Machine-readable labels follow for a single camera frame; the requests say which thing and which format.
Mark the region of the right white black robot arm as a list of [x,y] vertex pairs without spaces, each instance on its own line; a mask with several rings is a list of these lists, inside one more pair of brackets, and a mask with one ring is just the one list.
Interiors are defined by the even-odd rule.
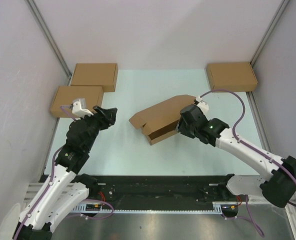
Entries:
[[202,110],[190,104],[180,111],[176,130],[191,139],[197,138],[224,150],[253,168],[262,178],[259,189],[263,197],[279,208],[290,203],[296,192],[296,159],[265,152],[242,140],[229,125],[218,118],[208,120]]

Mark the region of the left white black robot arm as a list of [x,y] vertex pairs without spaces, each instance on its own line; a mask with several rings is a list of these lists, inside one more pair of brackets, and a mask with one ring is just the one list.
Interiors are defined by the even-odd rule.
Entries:
[[115,124],[117,111],[115,107],[94,106],[92,112],[69,125],[65,144],[53,155],[50,175],[19,215],[14,240],[51,239],[76,205],[100,196],[97,179],[79,175],[79,171],[89,159],[99,132]]

